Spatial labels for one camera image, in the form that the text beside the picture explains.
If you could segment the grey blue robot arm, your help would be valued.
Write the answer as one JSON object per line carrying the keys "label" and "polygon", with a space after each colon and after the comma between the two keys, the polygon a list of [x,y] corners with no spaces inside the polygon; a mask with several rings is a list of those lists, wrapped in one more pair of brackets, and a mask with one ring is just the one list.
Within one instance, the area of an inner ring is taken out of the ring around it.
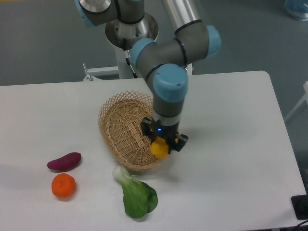
{"label": "grey blue robot arm", "polygon": [[152,118],[141,122],[143,135],[151,141],[151,154],[164,158],[180,151],[188,139],[178,131],[188,91],[185,67],[220,50],[217,29],[203,25],[193,1],[165,0],[175,36],[158,44],[156,20],[145,12],[142,0],[77,0],[75,4],[86,26],[105,25],[116,51],[119,77],[143,78],[151,90]]}

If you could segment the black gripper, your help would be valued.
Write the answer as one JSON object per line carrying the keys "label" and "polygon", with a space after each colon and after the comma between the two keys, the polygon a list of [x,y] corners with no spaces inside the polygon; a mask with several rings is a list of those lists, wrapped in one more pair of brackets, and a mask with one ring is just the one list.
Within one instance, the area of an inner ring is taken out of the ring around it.
{"label": "black gripper", "polygon": [[179,123],[166,126],[160,120],[154,121],[144,117],[140,126],[143,136],[146,136],[151,143],[155,142],[157,137],[164,139],[168,145],[168,153],[171,154],[172,151],[179,152],[188,141],[188,136],[179,134]]}

